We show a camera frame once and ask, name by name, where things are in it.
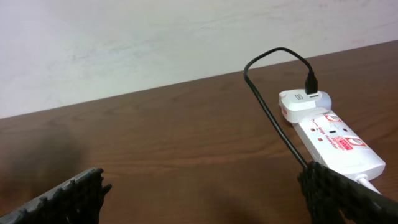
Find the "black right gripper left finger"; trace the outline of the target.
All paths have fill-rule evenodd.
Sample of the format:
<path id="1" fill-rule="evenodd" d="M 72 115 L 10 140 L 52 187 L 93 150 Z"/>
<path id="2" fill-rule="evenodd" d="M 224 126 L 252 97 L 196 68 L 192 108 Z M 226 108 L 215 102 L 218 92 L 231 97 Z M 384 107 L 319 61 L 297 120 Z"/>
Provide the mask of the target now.
<path id="1" fill-rule="evenodd" d="M 103 185 L 102 173 L 102 168 L 90 168 L 3 215 L 1 223 L 98 224 L 105 195 L 112 187 Z"/>

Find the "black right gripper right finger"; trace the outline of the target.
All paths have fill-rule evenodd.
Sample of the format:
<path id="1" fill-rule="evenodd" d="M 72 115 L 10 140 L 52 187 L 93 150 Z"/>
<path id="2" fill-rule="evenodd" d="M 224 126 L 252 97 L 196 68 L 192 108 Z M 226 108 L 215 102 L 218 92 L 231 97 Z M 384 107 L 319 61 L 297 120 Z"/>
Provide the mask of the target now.
<path id="1" fill-rule="evenodd" d="M 298 176 L 312 223 L 397 224 L 397 202 L 317 163 Z"/>

